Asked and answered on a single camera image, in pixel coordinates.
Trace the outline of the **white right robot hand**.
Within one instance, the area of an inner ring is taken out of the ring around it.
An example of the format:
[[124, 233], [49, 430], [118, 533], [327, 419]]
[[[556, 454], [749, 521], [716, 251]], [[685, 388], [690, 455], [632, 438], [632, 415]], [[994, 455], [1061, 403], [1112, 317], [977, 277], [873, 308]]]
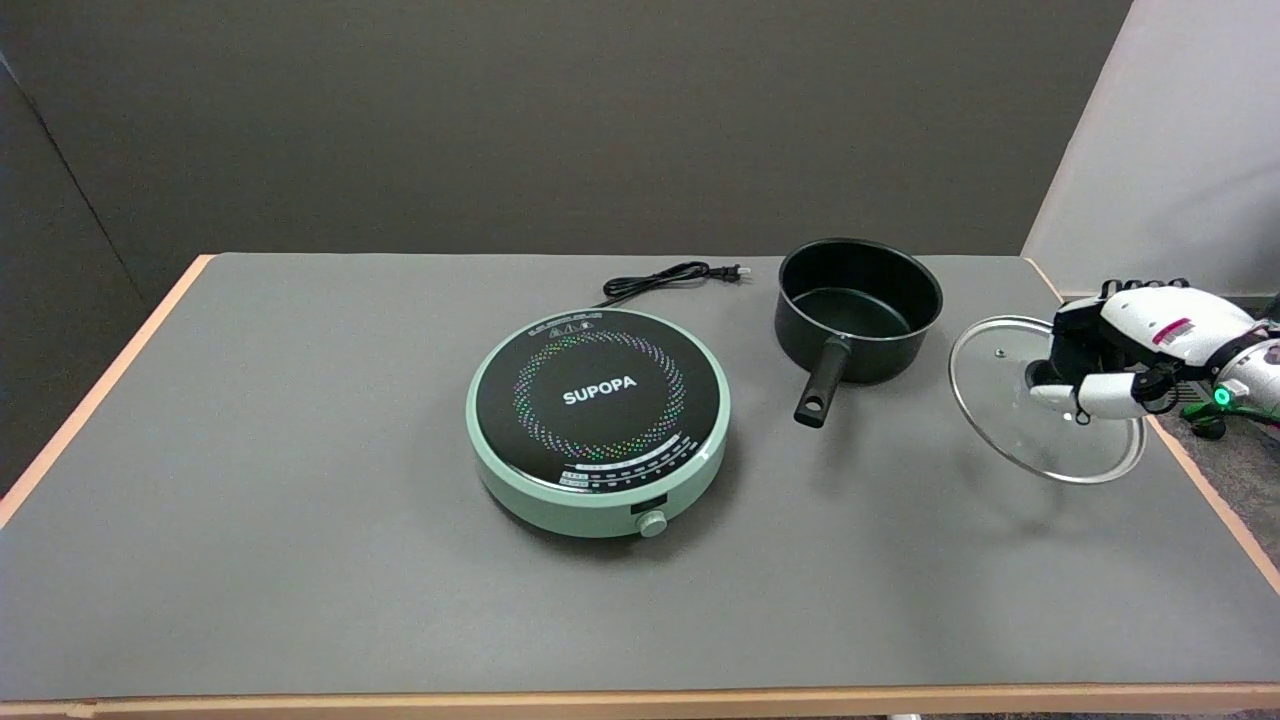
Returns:
[[1211, 407], [1277, 420], [1277, 323], [1183, 278], [1106, 281], [1062, 304], [1050, 355], [1027, 369], [1030, 397], [1076, 423], [1169, 411], [1184, 382], [1212, 386]]

